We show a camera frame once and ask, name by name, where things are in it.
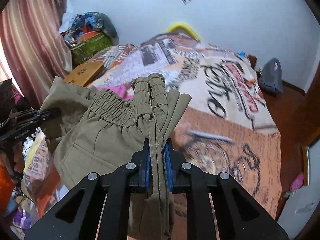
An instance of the olive green fabric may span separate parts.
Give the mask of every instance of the olive green fabric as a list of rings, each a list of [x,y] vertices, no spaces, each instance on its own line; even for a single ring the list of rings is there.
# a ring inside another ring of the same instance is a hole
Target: olive green fabric
[[[148,138],[151,187],[147,195],[131,196],[128,234],[136,239],[168,239],[173,196],[167,190],[163,146],[191,97],[177,90],[166,96],[160,74],[137,78],[132,88],[135,98],[127,101],[111,90],[98,92],[56,77],[40,110],[59,107],[62,116],[41,128],[69,189],[90,172],[102,175],[130,162]]]

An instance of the printed bedspread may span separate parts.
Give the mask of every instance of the printed bedspread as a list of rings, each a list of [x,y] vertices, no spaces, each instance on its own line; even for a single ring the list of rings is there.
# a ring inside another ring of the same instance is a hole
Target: printed bedspread
[[[166,33],[139,47],[107,48],[90,59],[101,60],[105,71],[89,86],[124,84],[130,96],[135,78],[160,73],[167,91],[190,94],[192,100],[171,134],[175,149],[203,171],[231,174],[275,217],[281,194],[280,134],[246,57]],[[186,214],[185,196],[175,196],[173,239],[187,239]]]

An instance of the cardboard box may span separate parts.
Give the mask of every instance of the cardboard box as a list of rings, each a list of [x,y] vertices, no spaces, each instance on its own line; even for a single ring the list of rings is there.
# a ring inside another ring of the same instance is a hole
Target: cardboard box
[[[103,61],[85,62],[70,72],[63,81],[85,87],[94,79],[102,68]]]

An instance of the orange bag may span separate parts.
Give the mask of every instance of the orange bag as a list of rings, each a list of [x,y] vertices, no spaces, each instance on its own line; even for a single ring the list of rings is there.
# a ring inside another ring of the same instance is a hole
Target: orange bag
[[[0,167],[0,214],[3,215],[7,210],[7,205],[11,197],[15,184],[7,172],[6,167]]]

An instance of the pink fabric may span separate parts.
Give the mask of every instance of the pink fabric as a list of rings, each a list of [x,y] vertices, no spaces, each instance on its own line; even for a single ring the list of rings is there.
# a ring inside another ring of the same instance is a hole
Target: pink fabric
[[[16,91],[13,95],[14,104],[16,105],[21,98],[22,98],[22,95]]]
[[[303,180],[304,180],[304,174],[301,172],[298,177],[292,182],[290,191],[294,191],[296,189],[299,189],[303,186]]]
[[[110,89],[113,92],[117,93],[118,96],[120,96],[121,98],[125,99],[125,100],[129,100],[134,98],[134,96],[130,96],[127,95],[127,88],[124,84],[115,86],[115,87],[107,87],[107,86],[101,86],[97,88],[99,91],[101,91],[102,89]]]

